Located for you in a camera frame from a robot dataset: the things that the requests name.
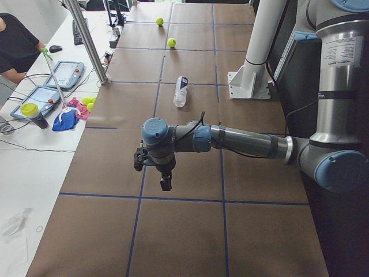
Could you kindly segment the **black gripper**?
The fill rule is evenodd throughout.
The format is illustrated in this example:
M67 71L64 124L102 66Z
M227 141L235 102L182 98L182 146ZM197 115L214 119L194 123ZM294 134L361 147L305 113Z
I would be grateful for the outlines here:
M169 162L164 164L157 164L156 169L161 172L160 185L163 191L170 191L172 189L172 170L176 166L175 158L172 158Z

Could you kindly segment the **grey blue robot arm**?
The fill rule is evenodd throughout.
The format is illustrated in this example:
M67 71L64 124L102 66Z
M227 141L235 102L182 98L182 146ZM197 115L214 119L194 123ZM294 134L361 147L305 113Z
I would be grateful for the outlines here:
M134 168L155 167L161 172L162 190L168 191L177 152L216 148L296 163L332 192L362 186L368 181L368 159L357 150L361 140L355 119L367 35L367 1L299 1L295 36L322 42L315 133L309 138L281 138L202 120L169 126L161 118L151 118L142 125Z

